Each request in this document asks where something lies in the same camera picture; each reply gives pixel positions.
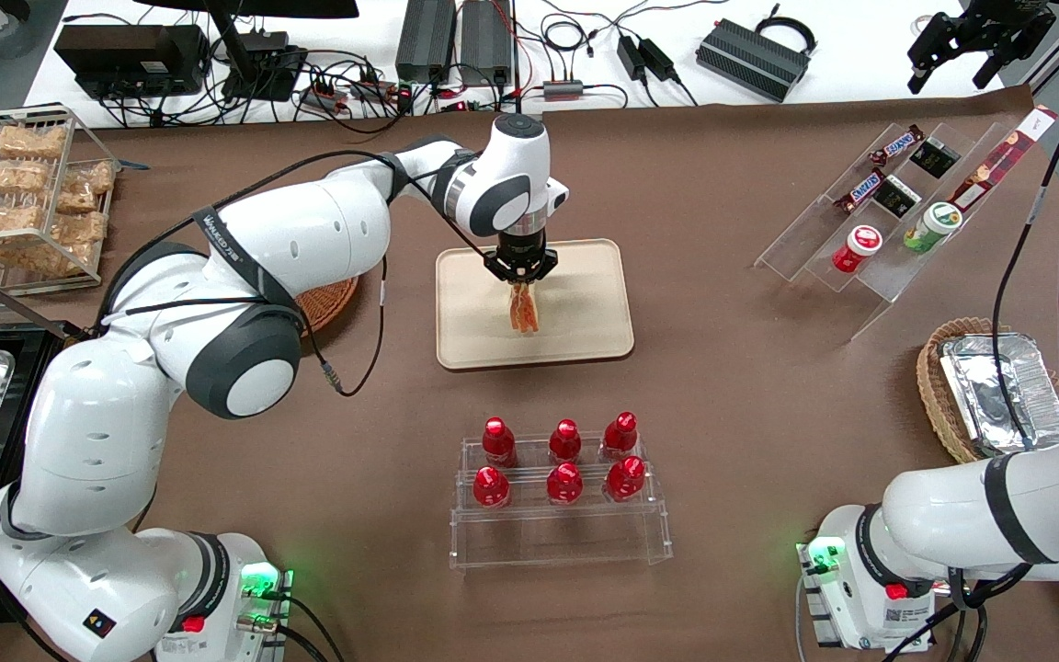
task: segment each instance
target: jar lid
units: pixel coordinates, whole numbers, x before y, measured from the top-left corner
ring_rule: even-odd
[[[881,248],[881,233],[870,226],[854,227],[848,234],[848,250],[858,255],[869,256]]]
[[[926,210],[926,227],[938,234],[950,234],[963,226],[963,213],[950,202],[934,202]]]

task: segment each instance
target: chocolate bar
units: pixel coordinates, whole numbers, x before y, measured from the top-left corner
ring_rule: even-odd
[[[881,172],[880,168],[874,167],[874,172],[869,173],[869,176],[865,177],[864,181],[861,181],[860,184],[857,184],[856,189],[852,189],[849,193],[845,193],[844,197],[832,202],[832,204],[840,207],[841,210],[844,210],[844,213],[852,213],[858,205],[861,205],[862,201],[865,201],[874,192],[877,192],[879,185],[883,183],[885,183],[885,173]]]
[[[910,160],[916,163],[917,167],[928,172],[934,179],[941,179],[946,172],[962,158],[957,151],[947,147],[941,140],[930,136],[921,145],[917,146],[917,150],[910,157]]]
[[[923,140],[925,138],[926,135],[917,128],[917,125],[911,124],[910,130],[904,131],[900,138],[876,151],[870,151],[868,160],[882,166],[883,164],[890,163],[890,159],[900,155],[901,151],[907,149],[907,147],[913,145],[913,143],[919,142],[919,140]]]
[[[909,210],[913,209],[913,205],[921,201],[921,196],[909,189],[903,181],[891,175],[885,177],[885,184],[880,184],[880,187],[874,193],[874,200],[885,207],[889,213],[901,218]]]

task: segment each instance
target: plastic bag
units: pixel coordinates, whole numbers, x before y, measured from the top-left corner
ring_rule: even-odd
[[[44,218],[46,215],[43,214],[42,207],[0,205],[0,232],[4,230],[24,230],[28,227],[34,227],[35,230],[41,230]]]
[[[51,175],[48,162],[0,162],[0,193],[41,193]]]
[[[92,244],[105,238],[107,218],[102,213],[55,214],[52,238],[65,247]]]
[[[85,264],[92,260],[92,243],[72,244],[71,247],[64,248]],[[68,278],[84,272],[84,269],[68,261],[51,244],[28,248],[0,248],[0,263],[5,267],[24,268],[26,271],[54,278]]]
[[[64,156],[64,142],[68,129],[64,126],[42,126],[25,129],[22,126],[0,128],[0,158],[4,159],[59,159]]]
[[[68,166],[68,172],[64,176],[62,192],[88,193],[92,196],[102,196],[113,189],[113,180],[116,172],[113,169],[113,162],[100,162],[88,166],[88,164],[75,164]]]

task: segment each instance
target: black power adapter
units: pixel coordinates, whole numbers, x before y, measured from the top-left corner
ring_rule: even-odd
[[[615,51],[617,51],[618,61],[624,65],[624,71],[627,72],[629,78],[641,80],[647,75],[645,73],[644,58],[640,56],[640,51],[636,49],[635,42],[631,41],[631,37],[627,37],[625,34],[618,38],[618,47]]]
[[[665,55],[665,52],[661,51],[660,47],[650,38],[640,40],[639,54],[640,59],[644,61],[645,67],[648,67],[648,71],[651,71],[651,75],[657,76],[657,79],[680,80],[676,67],[672,67],[672,59],[669,59],[668,55]]]

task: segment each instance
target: red bottle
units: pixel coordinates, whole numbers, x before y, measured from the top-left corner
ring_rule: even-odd
[[[518,465],[518,448],[517,442],[513,440],[513,430],[496,415],[484,424],[480,445],[484,448],[484,458],[489,465],[504,466],[506,469]]]
[[[615,417],[604,431],[604,442],[599,444],[599,458],[605,462],[624,460],[635,448],[640,434],[635,431],[635,415],[625,411]]]
[[[554,464],[577,462],[580,449],[579,427],[570,418],[559,421],[558,428],[550,435],[550,460]]]
[[[609,500],[622,502],[631,495],[644,489],[644,461],[639,457],[629,455],[612,465],[604,481],[604,496]]]
[[[491,466],[482,466],[471,482],[471,496],[483,507],[505,507],[509,504],[509,479]]]
[[[546,495],[554,505],[570,505],[582,494],[582,477],[579,468],[563,462],[551,470],[546,477]]]

